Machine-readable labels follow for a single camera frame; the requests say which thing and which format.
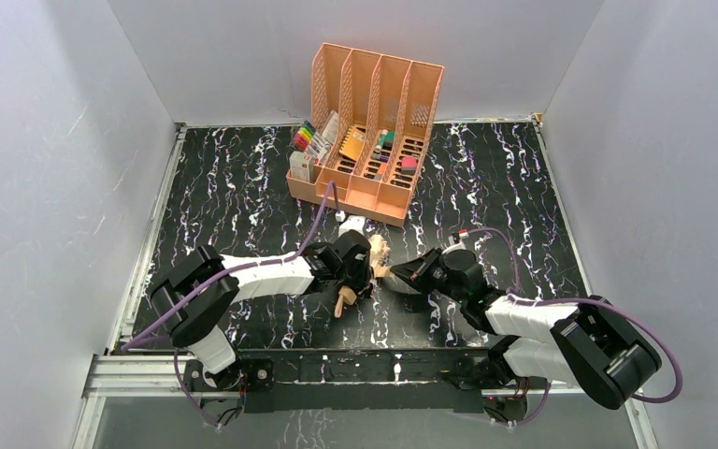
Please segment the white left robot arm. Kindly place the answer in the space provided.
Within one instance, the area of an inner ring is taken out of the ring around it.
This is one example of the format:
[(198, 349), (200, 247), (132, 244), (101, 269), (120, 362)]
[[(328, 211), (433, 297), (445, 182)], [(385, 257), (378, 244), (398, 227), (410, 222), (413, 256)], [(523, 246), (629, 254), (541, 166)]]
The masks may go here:
[(151, 307), (176, 349), (200, 363), (208, 386), (231, 389), (244, 373), (237, 350), (219, 322), (236, 303), (286, 295), (332, 293), (338, 309), (368, 293), (384, 243), (356, 230), (332, 242), (315, 242), (302, 253), (227, 259), (205, 245), (190, 253), (147, 290)]

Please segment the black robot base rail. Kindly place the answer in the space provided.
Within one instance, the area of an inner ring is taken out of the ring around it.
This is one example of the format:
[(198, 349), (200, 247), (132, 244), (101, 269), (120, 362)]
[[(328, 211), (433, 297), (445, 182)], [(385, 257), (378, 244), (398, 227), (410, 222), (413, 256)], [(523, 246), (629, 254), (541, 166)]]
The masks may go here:
[(233, 398), (244, 413), (448, 409), (514, 419), (545, 385), (510, 377), (485, 348), (248, 350), (218, 374), (190, 359), (181, 379), (188, 392)]

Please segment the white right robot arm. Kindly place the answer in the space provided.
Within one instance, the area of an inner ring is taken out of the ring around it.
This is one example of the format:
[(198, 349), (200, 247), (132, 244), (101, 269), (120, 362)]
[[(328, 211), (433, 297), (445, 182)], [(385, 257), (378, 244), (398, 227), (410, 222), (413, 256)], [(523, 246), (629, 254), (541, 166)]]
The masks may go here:
[(654, 347), (603, 298), (562, 304), (509, 294), (486, 280), (469, 250), (432, 249), (391, 271), (415, 291), (451, 298), (472, 327), (500, 337), (489, 362), (501, 378), (576, 385), (616, 410), (662, 367)]

